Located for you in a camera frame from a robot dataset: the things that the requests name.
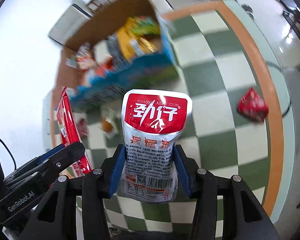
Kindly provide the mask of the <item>long red spicy strip packet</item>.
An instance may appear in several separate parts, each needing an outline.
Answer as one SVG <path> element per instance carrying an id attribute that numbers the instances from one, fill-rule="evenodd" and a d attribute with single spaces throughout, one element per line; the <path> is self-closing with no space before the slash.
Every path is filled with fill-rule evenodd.
<path id="1" fill-rule="evenodd" d="M 75 124 L 66 89 L 67 87 L 64 87 L 61 92 L 61 99 L 56 113 L 61 140 L 64 146 L 68 146 L 74 142 L 82 142 Z M 88 174 L 92 170 L 86 152 L 72 166 L 79 177 Z"/>

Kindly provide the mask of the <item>white red fish snack pouch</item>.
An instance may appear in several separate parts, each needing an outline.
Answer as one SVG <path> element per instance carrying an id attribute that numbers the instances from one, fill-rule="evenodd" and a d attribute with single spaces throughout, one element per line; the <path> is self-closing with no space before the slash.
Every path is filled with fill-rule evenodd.
<path id="1" fill-rule="evenodd" d="M 181 92 L 132 89 L 123 97 L 121 121 L 126 161 L 121 190 L 145 203 L 174 200 L 178 178 L 173 146 L 192 113 L 191 98 Z"/>

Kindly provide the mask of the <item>dark red snack packet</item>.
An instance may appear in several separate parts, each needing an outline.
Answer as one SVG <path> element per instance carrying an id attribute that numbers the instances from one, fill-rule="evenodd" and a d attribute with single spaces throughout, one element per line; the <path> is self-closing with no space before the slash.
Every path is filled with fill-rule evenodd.
<path id="1" fill-rule="evenodd" d="M 81 118 L 76 122 L 76 127 L 81 138 L 88 137 L 89 133 L 84 118 Z"/>

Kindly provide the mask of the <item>bread in clear wrapper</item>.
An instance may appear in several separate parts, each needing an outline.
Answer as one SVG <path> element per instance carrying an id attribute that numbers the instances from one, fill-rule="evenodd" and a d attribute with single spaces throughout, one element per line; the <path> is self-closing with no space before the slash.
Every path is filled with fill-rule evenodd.
<path id="1" fill-rule="evenodd" d="M 117 118 L 114 110 L 104 108 L 101 110 L 101 129 L 108 139 L 118 135 Z"/>

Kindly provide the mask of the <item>green checkered mat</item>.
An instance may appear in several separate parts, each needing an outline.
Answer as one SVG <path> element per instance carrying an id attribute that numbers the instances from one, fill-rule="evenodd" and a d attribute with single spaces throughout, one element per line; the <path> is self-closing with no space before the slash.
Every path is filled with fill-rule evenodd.
<path id="1" fill-rule="evenodd" d="M 110 16 L 97 16 L 101 20 L 88 21 L 88 37 L 97 38 L 104 27 L 119 26 L 133 10 L 138 14 L 153 9 L 151 0 L 117 0 L 116 12 Z M 294 157 L 293 114 L 282 115 L 288 109 L 283 103 L 288 89 L 280 64 L 257 23 L 235 0 L 212 0 L 179 10 L 170 10 L 165 17 L 172 19 L 169 41 L 176 55 L 176 70 L 179 77 L 153 82 L 153 89 L 173 90 L 187 93 L 193 100 L 193 112 L 179 142 L 186 154 L 194 157 L 198 164 L 206 165 L 215 175 L 230 175 L 237 172 L 243 177 L 257 199 L 262 203 L 270 220 L 276 223 L 286 201 L 280 184 L 284 171 L 286 151 Z M 56 109 L 61 88 L 77 85 L 77 70 L 63 62 L 64 56 L 74 55 L 72 48 L 61 48 L 61 59 L 57 70 L 56 84 L 43 101 L 43 133 L 50 133 L 52 146 L 61 142 L 57 135 Z M 265 124 L 252 121 L 236 112 L 237 101 L 250 87 L 262 94 L 270 108 Z M 99 128 L 100 113 L 93 110 L 77 110 L 75 118 L 86 118 L 90 137 L 83 139 L 92 164 L 104 160 L 116 144 L 123 142 L 121 128 L 113 139 Z M 44 147 L 49 148 L 48 139 Z M 170 230 L 187 232 L 194 204 L 179 196 L 172 204 L 155 206 L 137 203 L 125 197 L 115 197 L 106 202 L 109 223 L 123 229 Z"/>

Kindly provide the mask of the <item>small red triangular snack packet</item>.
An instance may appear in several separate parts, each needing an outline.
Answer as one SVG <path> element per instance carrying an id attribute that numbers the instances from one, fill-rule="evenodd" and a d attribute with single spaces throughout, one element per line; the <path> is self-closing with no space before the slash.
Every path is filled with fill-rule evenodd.
<path id="1" fill-rule="evenodd" d="M 240 98 L 237 110 L 239 114 L 258 122 L 264 122 L 269 113 L 264 99 L 258 95 L 253 87 L 249 88 Z"/>

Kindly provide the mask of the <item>cardboard box with blue print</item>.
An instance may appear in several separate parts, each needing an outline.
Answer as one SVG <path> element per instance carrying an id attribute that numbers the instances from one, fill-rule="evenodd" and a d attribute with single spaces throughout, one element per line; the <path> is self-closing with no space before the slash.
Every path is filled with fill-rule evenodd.
<path id="1" fill-rule="evenodd" d="M 72 89 L 71 107 L 87 110 L 177 78 L 168 33 L 151 0 L 115 0 L 102 7 L 61 51 L 53 108 Z"/>

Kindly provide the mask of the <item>yellow snack bag in box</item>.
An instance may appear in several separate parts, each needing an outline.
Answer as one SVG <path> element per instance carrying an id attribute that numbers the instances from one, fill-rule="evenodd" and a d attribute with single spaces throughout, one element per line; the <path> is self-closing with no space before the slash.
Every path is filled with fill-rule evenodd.
<path id="1" fill-rule="evenodd" d="M 128 62 L 156 53 L 161 47 L 160 25 L 148 16 L 129 17 L 115 35 L 119 50 Z"/>

